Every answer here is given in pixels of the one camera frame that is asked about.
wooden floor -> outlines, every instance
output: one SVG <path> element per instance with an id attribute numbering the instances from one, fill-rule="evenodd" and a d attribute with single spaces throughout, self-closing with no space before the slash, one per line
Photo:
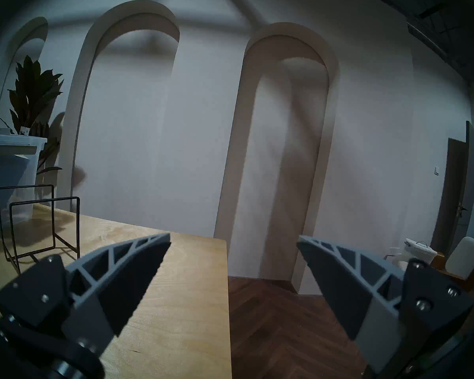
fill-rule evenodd
<path id="1" fill-rule="evenodd" d="M 228 278 L 232 375 L 361 378 L 366 363 L 322 297 L 287 281 Z"/>

door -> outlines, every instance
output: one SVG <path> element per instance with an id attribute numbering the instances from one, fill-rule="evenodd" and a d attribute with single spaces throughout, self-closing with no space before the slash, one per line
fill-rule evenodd
<path id="1" fill-rule="evenodd" d="M 448 245 L 448 255 L 467 235 L 468 223 L 471 221 L 472 206 L 474 204 L 474 128 L 469 121 L 466 122 L 466 149 L 467 157 L 464 174 L 462 175 L 462 190 L 456 208 L 451 241 Z"/>
<path id="2" fill-rule="evenodd" d="M 466 122 L 466 142 L 448 139 L 439 215 L 430 246 L 448 256 L 466 236 L 474 202 L 474 128 Z"/>

black metal rack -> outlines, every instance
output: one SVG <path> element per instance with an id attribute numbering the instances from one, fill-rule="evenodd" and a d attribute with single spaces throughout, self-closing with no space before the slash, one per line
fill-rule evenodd
<path id="1" fill-rule="evenodd" d="M 43 253 L 45 251 L 56 249 L 57 248 L 56 239 L 62 242 L 67 248 L 74 251 L 77 254 L 77 259 L 79 259 L 81 256 L 81 253 L 80 253 L 81 250 L 80 250 L 80 245 L 79 245 L 79 204 L 81 200 L 79 199 L 79 197 L 71 196 L 71 197 L 54 198 L 55 186 L 52 184 L 32 184 L 32 185 L 27 185 L 27 186 L 5 186 L 5 187 L 0 187 L 0 190 L 6 190 L 6 189 L 14 190 L 14 189 L 41 188 L 41 187 L 51 187 L 51 198 L 42 199 L 42 200 L 31 200 L 31 201 L 16 201 L 16 202 L 11 202 L 9 204 L 10 236 L 12 238 L 12 248 L 14 250 L 14 255 L 11 255 L 9 249 L 6 246 L 6 241 L 3 237 L 2 215 L 0 212 L 0 234 L 2 237 L 3 253 L 6 256 L 6 260 L 12 264 L 17 274 L 21 274 L 21 269 L 19 266 L 20 258 L 31 257 L 35 262 L 38 262 L 39 260 L 35 257 L 35 255 Z M 65 201 L 65 200 L 76 200 L 76 246 L 75 247 L 72 246 L 70 243 L 68 243 L 65 239 L 63 239 L 61 236 L 59 236 L 55 232 L 55 202 Z M 44 249 L 29 251 L 27 253 L 18 255 L 18 252 L 16 249 L 16 239 L 14 237 L 14 224 L 12 222 L 12 208 L 17 205 L 42 204 L 46 202 L 51 203 L 51 232 L 53 233 L 53 245 L 46 247 Z"/>

wooden table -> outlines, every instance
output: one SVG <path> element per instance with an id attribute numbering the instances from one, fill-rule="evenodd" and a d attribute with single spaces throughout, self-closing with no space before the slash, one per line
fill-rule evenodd
<path id="1" fill-rule="evenodd" d="M 56 232 L 75 246 L 75 214 L 57 210 Z M 81 256 L 99 247 L 162 231 L 81 215 Z M 50 209 L 16 228 L 18 253 L 52 244 Z M 171 233 L 172 245 L 119 338 L 101 357 L 106 378 L 230 378 L 230 329 L 225 241 Z M 7 246 L 12 248 L 9 238 Z M 66 250 L 65 264 L 73 261 Z M 20 260 L 21 270 L 33 265 Z M 0 288 L 16 277 L 0 239 Z"/>

green leaves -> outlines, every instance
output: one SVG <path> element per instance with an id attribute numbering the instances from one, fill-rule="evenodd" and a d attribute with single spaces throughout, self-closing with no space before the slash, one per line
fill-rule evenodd
<path id="1" fill-rule="evenodd" d="M 25 57 L 23 66 L 18 62 L 16 73 L 18 75 L 16 89 L 8 91 L 10 103 L 16 112 L 15 114 L 11 112 L 12 121 L 19 133 L 16 121 L 19 128 L 21 126 L 31 128 L 49 102 L 61 94 L 60 88 L 63 81 L 58 82 L 62 75 L 53 75 L 52 69 L 41 73 L 40 63 L 32 62 L 29 56 Z"/>
<path id="2" fill-rule="evenodd" d="M 19 134 L 19 131 L 21 130 L 21 121 L 13 110 L 9 109 L 9 111 L 10 115 L 12 116 L 12 124 L 14 125 L 14 129 L 16 129 L 16 133 Z"/>
<path id="3" fill-rule="evenodd" d="M 47 167 L 47 168 L 44 168 L 43 170 L 40 170 L 37 175 L 40 175 L 40 174 L 44 174 L 45 172 L 49 172 L 49 171 L 57 171 L 57 170 L 62 170 L 63 168 L 62 167 Z"/>
<path id="4" fill-rule="evenodd" d="M 32 62 L 29 56 L 25 57 L 23 66 L 18 62 L 16 73 L 18 75 L 16 89 L 8 89 L 10 103 L 14 108 L 14 111 L 10 111 L 10 115 L 17 133 L 20 132 L 21 126 L 24 126 L 30 128 L 29 135 L 47 138 L 44 149 L 39 154 L 37 166 L 39 170 L 59 147 L 58 139 L 49 137 L 49 124 L 39 121 L 39 114 L 61 94 L 63 80 L 59 82 L 58 79 L 62 75 L 61 73 L 53 75 L 52 69 L 41 72 L 39 61 Z M 56 170 L 61 168 L 47 167 L 38 171 L 37 175 Z"/>

